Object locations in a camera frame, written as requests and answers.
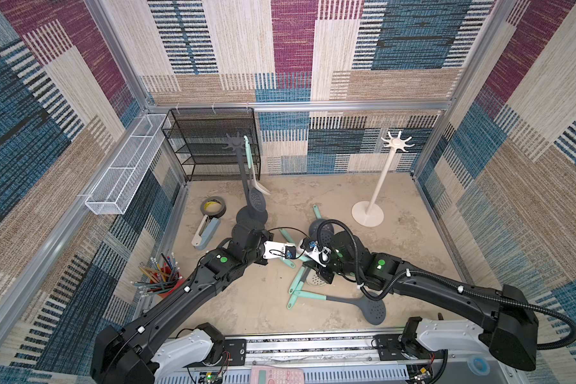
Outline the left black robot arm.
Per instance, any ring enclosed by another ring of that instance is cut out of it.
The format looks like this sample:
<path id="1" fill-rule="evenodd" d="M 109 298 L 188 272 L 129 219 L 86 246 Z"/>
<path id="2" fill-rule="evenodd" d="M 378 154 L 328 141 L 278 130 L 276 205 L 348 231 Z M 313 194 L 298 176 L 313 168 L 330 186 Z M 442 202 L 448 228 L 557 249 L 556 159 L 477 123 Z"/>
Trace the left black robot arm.
<path id="1" fill-rule="evenodd" d="M 180 339 L 171 335 L 204 303 L 241 278 L 250 265 L 299 255 L 294 243 L 277 243 L 268 230 L 236 225 L 232 237 L 206 252 L 181 286 L 158 305 L 119 331 L 108 326 L 98 334 L 92 379 L 97 383 L 154 383 L 191 363 L 219 359 L 223 337 L 210 324 Z"/>

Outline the white skimmer mint handle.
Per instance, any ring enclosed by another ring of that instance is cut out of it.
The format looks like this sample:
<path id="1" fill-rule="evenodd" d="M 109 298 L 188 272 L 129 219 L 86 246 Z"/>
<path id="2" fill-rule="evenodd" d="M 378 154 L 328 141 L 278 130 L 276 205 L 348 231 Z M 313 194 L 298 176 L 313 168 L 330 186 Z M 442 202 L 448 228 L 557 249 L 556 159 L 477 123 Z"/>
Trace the white skimmer mint handle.
<path id="1" fill-rule="evenodd" d="M 254 166 L 254 159 L 253 159 L 253 153 L 251 150 L 250 141 L 246 135 L 243 137 L 243 139 L 244 139 L 244 143 L 245 143 L 247 165 L 248 165 L 248 169 L 251 171 L 250 187 L 253 187 L 254 189 L 258 190 L 259 192 L 261 192 L 264 195 L 270 195 L 270 191 L 267 188 L 265 188 L 257 180 L 256 169 Z"/>

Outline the grey utensil rack stand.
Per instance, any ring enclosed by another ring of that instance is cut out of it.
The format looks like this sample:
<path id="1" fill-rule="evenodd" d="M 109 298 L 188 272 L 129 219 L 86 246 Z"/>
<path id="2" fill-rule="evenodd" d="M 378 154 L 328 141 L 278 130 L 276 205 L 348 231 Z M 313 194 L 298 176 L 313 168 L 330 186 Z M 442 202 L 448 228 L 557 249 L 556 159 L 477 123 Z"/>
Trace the grey utensil rack stand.
<path id="1" fill-rule="evenodd" d="M 250 199 L 248 197 L 249 193 L 249 177 L 246 173 L 246 165 L 244 160 L 244 148 L 245 143 L 243 137 L 231 136 L 227 134 L 227 146 L 226 149 L 231 149 L 235 152 L 238 168 L 243 184 L 244 196 L 246 198 L 246 206 L 241 208 L 236 216 L 237 222 L 246 222 L 248 220 L 255 221 L 258 224 L 264 226 L 268 220 L 268 213 L 256 212 L 251 206 Z"/>

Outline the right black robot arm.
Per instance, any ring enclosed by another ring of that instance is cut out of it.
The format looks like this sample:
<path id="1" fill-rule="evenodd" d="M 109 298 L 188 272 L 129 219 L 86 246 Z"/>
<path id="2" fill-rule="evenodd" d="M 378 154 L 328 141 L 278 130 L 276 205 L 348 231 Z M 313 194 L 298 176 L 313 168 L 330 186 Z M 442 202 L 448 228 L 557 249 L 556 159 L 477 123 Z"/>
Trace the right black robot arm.
<path id="1" fill-rule="evenodd" d="M 483 350 L 507 366 L 535 370 L 539 320 L 518 288 L 464 285 L 391 254 L 371 253 L 348 231 L 324 232 L 303 245 L 306 255 L 316 262 L 318 275 L 328 282 L 334 276 L 345 276 L 370 302 L 397 294 L 461 316 L 457 323 L 410 318 L 401 337 L 406 353 Z"/>

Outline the grey skimmer mint handle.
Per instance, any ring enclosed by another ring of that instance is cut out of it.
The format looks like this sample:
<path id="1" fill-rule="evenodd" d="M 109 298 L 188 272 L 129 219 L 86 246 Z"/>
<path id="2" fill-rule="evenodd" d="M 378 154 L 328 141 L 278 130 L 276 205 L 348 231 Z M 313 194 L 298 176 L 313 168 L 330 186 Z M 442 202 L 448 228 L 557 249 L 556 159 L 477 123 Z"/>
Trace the grey skimmer mint handle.
<path id="1" fill-rule="evenodd" d="M 250 172 L 250 180 L 249 180 L 249 193 L 248 197 L 250 199 L 251 206 L 254 208 L 256 212 L 266 213 L 266 200 L 264 198 L 263 193 L 257 189 L 254 185 L 255 182 L 255 167 L 254 167 L 254 159 L 251 151 L 251 145 L 249 142 L 248 137 L 245 135 L 244 137 L 245 143 L 245 150 L 246 150 L 246 159 L 247 165 Z"/>

